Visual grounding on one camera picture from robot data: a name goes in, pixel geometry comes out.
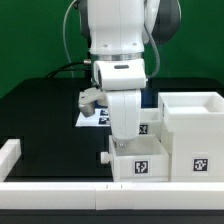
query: green wall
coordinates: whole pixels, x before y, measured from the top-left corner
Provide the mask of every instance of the green wall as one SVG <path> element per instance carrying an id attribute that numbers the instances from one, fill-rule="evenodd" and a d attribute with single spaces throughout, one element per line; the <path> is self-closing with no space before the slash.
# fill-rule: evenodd
<path id="1" fill-rule="evenodd" d="M 67 63 L 62 21 L 71 0 L 0 1 L 0 97 L 27 78 L 44 77 Z M 224 83 L 224 1 L 180 0 L 182 24 L 165 46 L 159 47 L 160 77 L 212 77 Z M 72 59 L 86 57 L 86 40 L 79 34 L 79 15 L 68 20 Z M 154 58 L 146 47 L 146 71 Z"/>

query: open white box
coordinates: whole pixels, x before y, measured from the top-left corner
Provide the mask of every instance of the open white box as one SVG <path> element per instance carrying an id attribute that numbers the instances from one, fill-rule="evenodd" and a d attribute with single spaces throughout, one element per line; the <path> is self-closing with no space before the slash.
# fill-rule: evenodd
<path id="1" fill-rule="evenodd" d="M 169 156 L 154 135 L 139 135 L 124 150 L 115 150 L 112 136 L 109 144 L 115 182 L 168 181 Z"/>
<path id="2" fill-rule="evenodd" d="M 217 93 L 160 93 L 162 144 L 171 181 L 224 181 L 224 99 Z"/>

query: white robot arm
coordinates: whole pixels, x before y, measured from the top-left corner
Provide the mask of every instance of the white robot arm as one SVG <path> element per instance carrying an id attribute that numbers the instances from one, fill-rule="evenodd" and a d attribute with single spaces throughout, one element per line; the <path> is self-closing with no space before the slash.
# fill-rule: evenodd
<path id="1" fill-rule="evenodd" d="M 93 78 L 105 91 L 113 139 L 124 147 L 139 134 L 146 86 L 143 31 L 152 30 L 160 0 L 88 0 Z"/>

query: white container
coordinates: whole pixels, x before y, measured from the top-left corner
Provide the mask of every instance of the white container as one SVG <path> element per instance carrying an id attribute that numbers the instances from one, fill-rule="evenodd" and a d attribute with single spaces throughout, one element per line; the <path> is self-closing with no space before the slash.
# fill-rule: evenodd
<path id="1" fill-rule="evenodd" d="M 162 122 L 159 120 L 158 108 L 141 109 L 140 135 L 155 135 L 161 140 Z"/>
<path id="2" fill-rule="evenodd" d="M 159 93 L 158 105 L 169 131 L 224 130 L 224 99 L 216 92 Z"/>
<path id="3" fill-rule="evenodd" d="M 139 136 L 125 149 L 115 149 L 112 136 L 109 144 L 115 182 L 168 181 L 169 156 L 154 135 Z"/>
<path id="4" fill-rule="evenodd" d="M 171 181 L 224 181 L 224 99 L 215 92 L 160 93 L 159 110 Z"/>

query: black tabletop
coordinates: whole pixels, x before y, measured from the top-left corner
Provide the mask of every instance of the black tabletop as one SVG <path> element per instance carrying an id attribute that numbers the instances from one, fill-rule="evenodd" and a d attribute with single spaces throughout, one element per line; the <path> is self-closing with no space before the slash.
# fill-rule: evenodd
<path id="1" fill-rule="evenodd" d="M 112 181 L 109 127 L 75 127 L 84 79 L 29 79 L 0 100 L 0 145 L 19 138 L 22 156 L 6 181 Z M 216 91 L 212 79 L 159 78 L 142 90 L 142 107 L 157 107 L 158 92 Z M 223 211 L 0 211 L 0 223 L 224 223 Z"/>

